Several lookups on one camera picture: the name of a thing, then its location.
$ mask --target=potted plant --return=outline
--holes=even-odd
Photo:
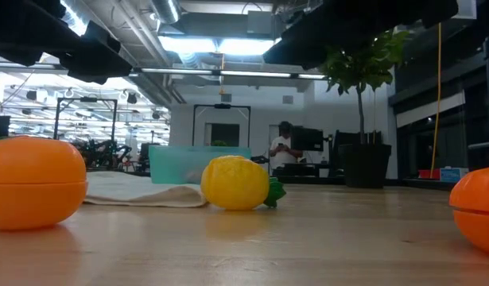
[[[211,143],[211,146],[227,147],[228,144],[225,141],[222,141],[222,140],[214,140]]]
[[[362,94],[367,86],[373,91],[384,83],[393,81],[391,69],[402,62],[403,43],[409,32],[386,31],[359,48],[327,47],[326,61],[319,67],[326,75],[328,89],[337,87],[338,94],[348,93],[351,87],[357,91],[359,107],[360,144],[342,145],[345,183],[349,187],[383,187],[390,145],[368,144],[364,133]]]

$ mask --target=black planter pot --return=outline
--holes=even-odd
[[[390,145],[341,145],[338,151],[348,187],[384,187]]]

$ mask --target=plastic orange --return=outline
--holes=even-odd
[[[241,156],[212,159],[202,174],[207,201],[228,210],[251,210],[269,194],[269,175],[259,164]]]
[[[461,233],[489,253],[489,168],[468,173],[452,189],[449,204]]]
[[[87,193],[85,164],[62,141],[0,140],[0,229],[51,226],[71,216]]]

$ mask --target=blue box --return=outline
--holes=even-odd
[[[150,177],[153,184],[200,184],[209,162],[221,156],[251,158],[251,149],[219,146],[149,147]]]
[[[466,168],[441,168],[440,181],[449,183],[458,183],[461,178],[467,174]]]

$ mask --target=orange toy fruit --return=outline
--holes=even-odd
[[[452,189],[449,204],[456,225],[475,246],[489,253],[489,168],[468,173]]]
[[[33,137],[0,140],[0,230],[51,226],[87,193],[85,163],[71,144]]]

